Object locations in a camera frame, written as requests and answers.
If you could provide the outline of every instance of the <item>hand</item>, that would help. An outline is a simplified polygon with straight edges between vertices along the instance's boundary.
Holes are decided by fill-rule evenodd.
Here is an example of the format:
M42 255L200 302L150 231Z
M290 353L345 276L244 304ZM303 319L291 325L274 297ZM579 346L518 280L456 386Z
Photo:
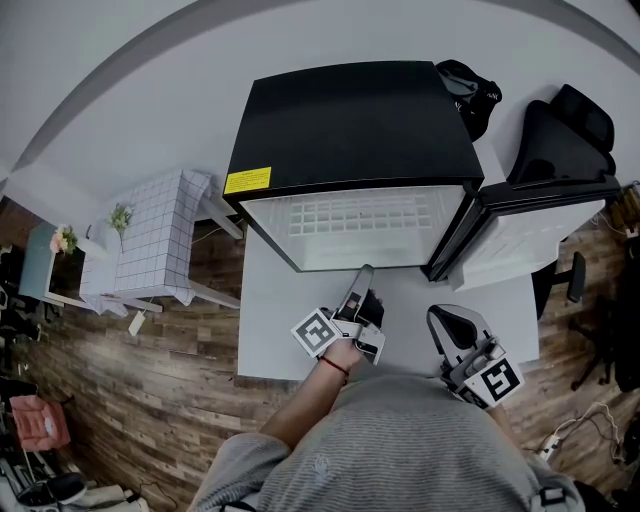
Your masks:
M324 357L348 372L360 361L362 352L355 347L353 341L341 339L334 341L329 346L324 353Z

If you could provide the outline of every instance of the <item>red bracelet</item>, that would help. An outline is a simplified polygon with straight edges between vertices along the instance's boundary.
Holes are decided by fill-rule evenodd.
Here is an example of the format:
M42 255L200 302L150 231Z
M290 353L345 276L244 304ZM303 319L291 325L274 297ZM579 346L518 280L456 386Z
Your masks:
M319 361L324 361L325 363L327 363L329 366L333 366L336 370L340 370L342 373L345 374L345 379L344 379L344 383L347 383L347 380L349 379L349 372L347 370L345 370L344 368L342 368L341 366L338 366L336 363L334 363L333 361L330 361L329 359L327 359L324 356L320 356L318 358Z

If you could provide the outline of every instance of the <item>pink flower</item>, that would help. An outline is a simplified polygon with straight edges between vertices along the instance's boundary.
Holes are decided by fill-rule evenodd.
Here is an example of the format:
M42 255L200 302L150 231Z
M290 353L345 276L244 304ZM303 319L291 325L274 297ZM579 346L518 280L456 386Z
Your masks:
M49 249L53 254L57 254L60 251L66 251L69 247L67 240L64 238L62 234L63 228L59 227L56 232L51 237L51 243L49 244Z
M49 249L53 254L57 254L60 252L60 245L58 244L58 240L56 240L55 235L51 238L51 243L49 244Z

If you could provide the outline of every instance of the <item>black fridge top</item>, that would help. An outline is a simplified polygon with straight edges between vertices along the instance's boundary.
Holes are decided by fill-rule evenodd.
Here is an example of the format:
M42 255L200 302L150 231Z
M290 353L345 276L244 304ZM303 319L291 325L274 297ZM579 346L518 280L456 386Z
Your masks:
M435 66L420 61L342 64L256 80L227 179L256 169L228 181L225 197L235 203L464 181L477 189L484 178Z

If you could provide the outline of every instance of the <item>white checkered tablecloth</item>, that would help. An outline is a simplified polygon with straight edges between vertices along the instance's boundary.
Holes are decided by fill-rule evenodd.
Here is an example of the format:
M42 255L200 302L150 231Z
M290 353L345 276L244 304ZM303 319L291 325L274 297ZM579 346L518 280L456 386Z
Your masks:
M110 201L111 208L120 203L131 209L131 223L122 247L110 235L110 261L85 258L80 285L85 302L98 313L110 309L118 314L122 310L109 296L115 300L174 296L189 305L195 295L189 284L193 226L205 192L210 193L209 175L179 170Z

